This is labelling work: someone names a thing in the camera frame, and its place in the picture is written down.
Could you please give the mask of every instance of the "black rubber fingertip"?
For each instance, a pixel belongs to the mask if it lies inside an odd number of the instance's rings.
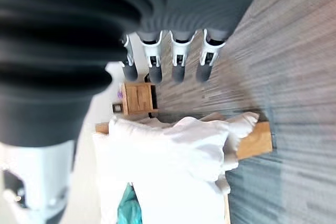
[[[196,71],[196,80],[199,82],[205,82],[209,79],[211,74],[212,66],[198,64]]]
[[[138,71],[135,64],[132,66],[125,65],[125,67],[122,68],[122,71],[124,71],[125,78],[128,81],[136,81],[138,79]]]
[[[184,80],[185,67],[181,65],[173,66],[172,78],[176,83],[181,83]]]
[[[161,66],[156,67],[153,66],[149,68],[149,78],[151,79],[151,82],[158,84],[162,81],[162,70]]]

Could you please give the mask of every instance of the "gray carpet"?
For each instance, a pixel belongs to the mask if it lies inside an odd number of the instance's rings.
[[[232,224],[336,223],[336,0],[255,0],[204,84],[201,33],[179,85],[164,44],[162,121],[253,110],[271,123],[273,153],[227,175]]]

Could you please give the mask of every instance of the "robotic arm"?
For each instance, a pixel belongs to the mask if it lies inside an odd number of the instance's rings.
[[[67,205],[77,139],[93,95],[137,69],[127,34],[137,32],[159,83],[162,31],[171,31],[173,79],[182,82],[195,31],[204,30],[196,77],[253,0],[0,0],[0,142],[3,196],[19,223],[58,223]]]

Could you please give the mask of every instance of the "white duvet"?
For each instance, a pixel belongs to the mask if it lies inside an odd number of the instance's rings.
[[[112,119],[109,135],[93,137],[101,223],[116,223],[128,182],[134,186],[144,224],[223,223],[223,193],[228,192],[224,172],[237,166],[239,138],[253,130],[257,119],[254,113],[230,121],[187,117],[166,128]],[[230,154],[224,159],[228,137]]]

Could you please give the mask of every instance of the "white wall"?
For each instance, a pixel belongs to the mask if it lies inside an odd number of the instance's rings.
[[[142,45],[136,34],[132,34],[130,38],[139,78],[143,78],[148,72],[148,67]],[[61,224],[100,223],[100,203],[98,190],[96,188],[96,161],[91,135],[94,131],[95,123],[106,122],[111,118],[112,103],[119,101],[117,91],[119,84],[125,80],[122,68],[118,62],[108,64],[107,71],[112,75],[113,83],[106,91],[94,97],[85,118],[79,137],[70,199]],[[1,178],[0,191],[2,191],[2,188],[3,181]],[[2,197],[0,197],[0,223],[16,223]]]

